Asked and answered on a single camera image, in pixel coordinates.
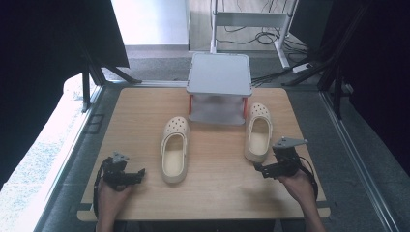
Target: shoe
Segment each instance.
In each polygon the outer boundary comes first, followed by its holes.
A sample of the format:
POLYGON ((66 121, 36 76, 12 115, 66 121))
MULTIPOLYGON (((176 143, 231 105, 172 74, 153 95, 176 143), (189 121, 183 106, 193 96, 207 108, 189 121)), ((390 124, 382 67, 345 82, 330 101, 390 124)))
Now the shoe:
POLYGON ((245 157, 253 162, 263 162, 268 156, 272 139, 272 121, 269 109, 253 103, 246 120, 245 157))
POLYGON ((187 175, 187 151, 190 126, 184 117, 174 117, 163 130, 161 143, 162 178, 169 184, 183 181, 187 175))

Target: metal stand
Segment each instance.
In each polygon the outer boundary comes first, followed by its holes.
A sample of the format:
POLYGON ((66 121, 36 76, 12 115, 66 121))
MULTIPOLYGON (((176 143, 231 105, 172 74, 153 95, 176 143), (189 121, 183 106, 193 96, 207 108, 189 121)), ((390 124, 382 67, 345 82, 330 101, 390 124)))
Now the metal stand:
POLYGON ((84 62, 84 67, 82 70, 82 90, 83 90, 83 106, 82 106, 82 112, 86 112, 90 106, 91 106, 91 97, 90 97, 90 74, 91 77, 94 80, 94 83, 96 85, 103 86, 106 83, 106 78, 103 74, 102 67, 107 67, 110 71, 113 73, 116 73, 126 81, 128 81, 131 84, 134 83, 141 83, 141 80, 136 80, 126 73, 118 70, 115 67, 108 66, 104 62, 102 62, 99 59, 96 59, 93 57, 90 52, 87 49, 87 46, 85 45, 84 41, 82 40, 82 37, 80 33, 78 32, 78 29, 76 27, 76 24, 74 23, 73 16, 70 14, 67 14, 68 20, 72 23, 72 30, 71 33, 73 33, 73 37, 76 40, 76 44, 81 51, 81 58, 84 62))
POLYGON ((275 48, 284 69, 289 69, 289 62, 282 50, 283 41, 289 31, 290 21, 296 7, 296 0, 292 1, 287 14, 272 13, 230 13, 218 12, 218 0, 214 1, 212 11, 212 39, 211 53, 217 53, 217 27, 218 26, 247 26, 247 27, 276 27, 280 28, 280 37, 275 41, 275 48))

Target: black cable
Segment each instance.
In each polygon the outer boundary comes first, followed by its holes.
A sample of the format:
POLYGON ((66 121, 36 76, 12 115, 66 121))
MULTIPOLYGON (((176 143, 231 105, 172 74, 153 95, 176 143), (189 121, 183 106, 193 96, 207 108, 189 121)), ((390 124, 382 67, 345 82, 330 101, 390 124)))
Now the black cable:
POLYGON ((301 62, 301 61, 296 61, 296 60, 294 60, 292 57, 291 57, 291 55, 301 55, 302 53, 300 53, 300 52, 290 52, 290 53, 287 53, 286 55, 287 55, 287 59, 288 60, 290 60, 290 61, 292 61, 293 63, 299 63, 299 62, 301 62))
POLYGON ((314 177, 313 168, 311 167, 310 162, 309 162, 307 159, 303 158, 303 157, 299 157, 299 159, 302 159, 302 160, 304 160, 305 162, 307 162, 307 164, 308 164, 308 166, 309 166, 309 168, 310 168, 310 173, 311 173, 311 175, 314 177))
POLYGON ((241 12, 241 11, 242 11, 242 9, 241 9, 241 7, 239 6, 239 0, 236 0, 236 6, 238 6, 239 11, 241 12))
POLYGON ((296 52, 299 52, 299 53, 302 53, 302 54, 307 54, 307 53, 308 53, 308 51, 305 50, 305 49, 300 49, 300 48, 292 47, 291 45, 289 45, 289 44, 287 43, 287 41, 284 41, 283 44, 284 44, 284 47, 285 47, 287 50, 296 51, 296 52))
POLYGON ((282 13, 284 12, 284 9, 285 9, 285 7, 286 7, 286 3, 287 3, 287 0, 284 1, 282 13))
POLYGON ((214 27, 212 26, 212 0, 211 0, 211 2, 210 2, 210 4, 209 4, 209 14, 210 14, 209 22, 210 22, 210 25, 211 25, 211 31, 213 31, 213 30, 214 30, 214 27))
POLYGON ((292 41, 289 41, 289 40, 287 40, 289 43, 292 43, 292 44, 296 44, 296 45, 300 45, 300 46, 304 46, 304 47, 308 47, 307 45, 305 45, 305 44, 302 44, 302 43, 296 43, 296 42, 292 42, 292 41))
POLYGON ((308 58, 304 58, 303 60, 301 60, 300 62, 296 63, 295 65, 291 66, 289 69, 283 70, 282 72, 277 72, 277 73, 273 73, 273 74, 268 74, 268 75, 264 75, 264 76, 260 76, 260 77, 256 77, 253 78, 251 80, 251 84, 255 87, 259 87, 260 85, 262 85, 263 83, 266 82, 271 82, 272 80, 274 80, 275 78, 278 78, 284 74, 287 74, 289 72, 291 72, 293 70, 293 68, 300 66, 304 63, 306 63, 308 61, 308 58))
POLYGON ((100 166, 100 169, 97 172, 96 181, 94 182, 93 209, 94 209, 94 214, 96 215, 97 218, 99 218, 99 185, 100 185, 100 180, 102 178, 103 167, 106 164, 107 164, 107 159, 105 159, 102 162, 102 165, 100 166))
MULTIPOLYGON (((268 11, 268 13, 270 13, 270 12, 271 12, 272 7, 274 6, 274 1, 275 1, 275 0, 272 0, 272 2, 271 2, 271 6, 269 7, 269 11, 268 11)), ((274 11, 275 11, 275 9, 277 8, 277 6, 278 6, 278 0, 277 0, 277 3, 275 4, 274 9, 272 10, 272 12, 274 12, 274 11)))
MULTIPOLYGON (((237 0, 236 3, 237 3, 237 6, 238 6, 239 10, 242 11, 241 7, 239 6, 239 1, 238 1, 238 0, 237 0)), ((269 3, 271 3, 270 10, 272 9, 272 6, 273 6, 273 4, 274 4, 274 0, 268 0, 268 1, 266 2, 266 4, 264 5, 264 7, 262 8, 261 13, 263 12, 263 10, 265 9, 265 7, 266 7, 269 3)), ((222 0, 222 10, 225 11, 224 0, 222 0)), ((210 3, 210 12, 212 13, 212 0, 211 0, 211 3, 210 3)), ((234 30, 228 30, 228 29, 226 29, 226 26, 224 26, 223 28, 224 28, 225 32, 237 32, 237 31, 240 31, 240 30, 246 28, 246 26, 240 27, 240 28, 237 28, 237 29, 234 29, 234 30)), ((261 32, 259 32, 259 33, 257 33, 257 34, 255 35, 255 39, 250 40, 250 41, 247 41, 247 42, 221 41, 221 40, 218 40, 218 39, 216 39, 216 40, 217 40, 219 43, 231 43, 231 44, 250 44, 250 43, 252 43, 252 42, 258 41, 260 44, 269 45, 269 44, 273 44, 277 39, 278 39, 278 35, 275 35, 275 34, 270 33, 270 32, 264 32, 264 31, 263 31, 263 27, 262 27, 261 32), (263 37, 264 37, 264 38, 268 38, 269 41, 268 41, 268 42, 262 42, 260 39, 263 38, 263 37)))

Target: hand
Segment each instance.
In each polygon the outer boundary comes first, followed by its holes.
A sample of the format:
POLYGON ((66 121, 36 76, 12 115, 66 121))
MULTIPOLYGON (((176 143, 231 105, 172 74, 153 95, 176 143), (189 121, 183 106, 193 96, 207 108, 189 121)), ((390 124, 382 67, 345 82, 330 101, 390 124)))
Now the hand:
POLYGON ((299 204, 315 205, 314 191, 308 175, 302 170, 298 170, 292 177, 280 176, 277 179, 284 184, 289 194, 299 202, 299 204))
POLYGON ((316 208, 314 191, 308 175, 302 170, 298 170, 294 176, 280 176, 278 180, 284 184, 289 194, 301 205, 305 216, 307 231, 326 231, 316 208))
POLYGON ((132 192, 132 186, 122 187, 121 191, 112 189, 103 179, 99 184, 99 221, 97 232, 112 232, 115 218, 123 209, 132 192))

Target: black strap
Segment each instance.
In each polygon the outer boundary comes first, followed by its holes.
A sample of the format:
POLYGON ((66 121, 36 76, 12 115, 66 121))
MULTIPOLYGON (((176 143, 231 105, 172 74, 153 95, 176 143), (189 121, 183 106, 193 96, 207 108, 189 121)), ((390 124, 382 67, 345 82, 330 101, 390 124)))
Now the black strap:
POLYGON ((100 166, 100 169, 97 172, 96 181, 94 182, 93 209, 94 209, 94 214, 96 215, 97 218, 99 218, 99 184, 102 178, 102 171, 103 171, 103 167, 106 164, 106 161, 107 159, 105 159, 102 162, 102 165, 100 166))
POLYGON ((300 165, 299 168, 305 172, 310 180, 311 186, 313 187, 313 192, 314 192, 314 199, 317 200, 317 194, 319 192, 319 187, 317 186, 317 182, 314 179, 314 173, 313 170, 311 170, 311 172, 305 168, 304 166, 300 165))

